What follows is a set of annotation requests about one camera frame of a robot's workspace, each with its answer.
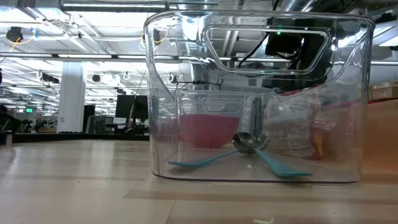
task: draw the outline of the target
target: wooden table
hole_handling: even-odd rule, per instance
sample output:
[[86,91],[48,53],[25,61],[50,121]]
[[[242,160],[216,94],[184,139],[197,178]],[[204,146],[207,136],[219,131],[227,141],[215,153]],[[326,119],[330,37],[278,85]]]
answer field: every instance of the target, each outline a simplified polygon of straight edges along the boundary
[[0,149],[1,223],[396,224],[398,119],[379,118],[380,106],[369,112],[363,181],[347,185],[172,182],[150,173],[148,142],[16,144]]

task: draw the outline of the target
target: metal spoon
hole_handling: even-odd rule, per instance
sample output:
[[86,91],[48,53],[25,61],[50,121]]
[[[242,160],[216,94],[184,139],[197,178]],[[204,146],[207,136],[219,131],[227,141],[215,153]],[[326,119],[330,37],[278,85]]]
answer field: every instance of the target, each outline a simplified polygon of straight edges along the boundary
[[309,172],[293,169],[279,162],[277,159],[274,159],[271,156],[263,153],[262,150],[267,147],[267,137],[265,137],[264,135],[256,138],[249,133],[240,132],[234,135],[234,137],[232,138],[232,143],[240,153],[254,154],[254,152],[256,152],[257,154],[259,154],[266,162],[266,164],[268,164],[269,169],[278,176],[311,176],[311,173]]

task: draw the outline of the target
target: computer monitor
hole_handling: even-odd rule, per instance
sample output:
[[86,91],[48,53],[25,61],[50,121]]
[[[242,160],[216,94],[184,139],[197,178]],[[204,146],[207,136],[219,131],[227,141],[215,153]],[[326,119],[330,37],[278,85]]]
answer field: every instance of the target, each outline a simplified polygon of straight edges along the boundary
[[134,100],[134,97],[134,95],[118,95],[115,117],[129,118],[130,109],[134,103],[134,111],[131,118],[148,119],[148,97],[137,96],[136,100]]

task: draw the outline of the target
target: ceiling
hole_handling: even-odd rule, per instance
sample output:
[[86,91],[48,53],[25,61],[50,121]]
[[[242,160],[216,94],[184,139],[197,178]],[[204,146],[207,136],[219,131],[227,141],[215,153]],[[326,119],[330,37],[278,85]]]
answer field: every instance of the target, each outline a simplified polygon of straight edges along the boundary
[[[0,52],[8,55],[0,64],[2,86],[0,103],[7,107],[38,107],[46,115],[57,113],[60,86],[40,79],[42,74],[58,78],[62,82],[62,67],[65,61],[82,61],[87,72],[86,104],[96,104],[96,111],[114,114],[117,97],[116,87],[127,93],[146,95],[145,46],[142,44],[143,25],[156,12],[170,9],[255,9],[270,10],[274,1],[0,1]],[[350,13],[363,14],[377,19],[386,12],[397,12],[395,1],[360,1]],[[374,33],[373,60],[396,61],[398,55],[389,46],[398,45],[397,21],[377,25]],[[22,27],[24,39],[14,46],[6,39],[11,26]],[[223,51],[225,34],[212,37],[217,51]],[[261,34],[240,35],[253,47],[262,38]],[[233,49],[225,50],[226,56],[235,56],[246,45],[236,43]],[[129,60],[100,58],[95,55],[130,55]],[[161,77],[168,87],[175,84],[167,81],[170,74],[178,73],[178,65],[164,63]],[[94,82],[93,75],[102,77]]]

